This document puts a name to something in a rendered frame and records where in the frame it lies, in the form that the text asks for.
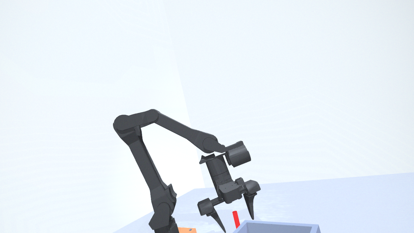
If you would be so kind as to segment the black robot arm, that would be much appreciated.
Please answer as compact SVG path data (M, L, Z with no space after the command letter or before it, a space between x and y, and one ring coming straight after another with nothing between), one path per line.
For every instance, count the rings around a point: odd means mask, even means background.
M225 155L229 166L232 165L234 168L251 161L251 157L243 141L225 147L225 145L218 142L213 134L192 129L163 115L156 109L133 115L119 115L115 118L113 128L120 139L130 148L150 189L154 215L149 222L149 226L154 230L154 233L180 233L175 218L172 217L177 202L177 193L174 191L172 184L166 185L162 181L142 138L141 128L153 123L182 136L205 153L224 152L217 156L214 153L206 157L201 156L199 164L206 163L211 177L229 170L223 155ZM222 184L220 181L216 182L218 197L223 199L226 204L241 199L243 197L241 192L246 189L242 177L235 179L235 181L232 178L227 179Z

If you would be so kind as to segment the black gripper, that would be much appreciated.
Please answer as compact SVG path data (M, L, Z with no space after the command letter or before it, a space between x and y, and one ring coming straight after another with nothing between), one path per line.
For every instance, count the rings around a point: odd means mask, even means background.
M232 178L232 176L230 175L229 171L226 171L222 174L211 177L215 189L216 189L217 181L220 181L222 184L226 182L227 179L230 179L230 178ZM254 200L255 195L257 195L257 191L260 191L261 188L258 182L254 180L246 181L245 184L246 184L247 189L242 191L241 193L244 195L250 217L252 218L252 220L254 220L253 200ZM207 217L211 216L213 219L217 221L219 226L226 233L226 229L214 208L215 205L219 205L220 203L223 203L223 202L224 200L219 199L219 197L214 198L212 200L210 200L209 198L206 198L198 202L197 205L198 205L198 209L199 209L201 216L203 215L206 215Z

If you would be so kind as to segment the red peg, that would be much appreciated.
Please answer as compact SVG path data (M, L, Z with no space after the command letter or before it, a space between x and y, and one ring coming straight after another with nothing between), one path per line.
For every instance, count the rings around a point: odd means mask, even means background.
M233 217L234 217L234 221L235 221L235 226L236 228L240 226L240 222L239 222L239 217L237 214L237 211L233 211Z

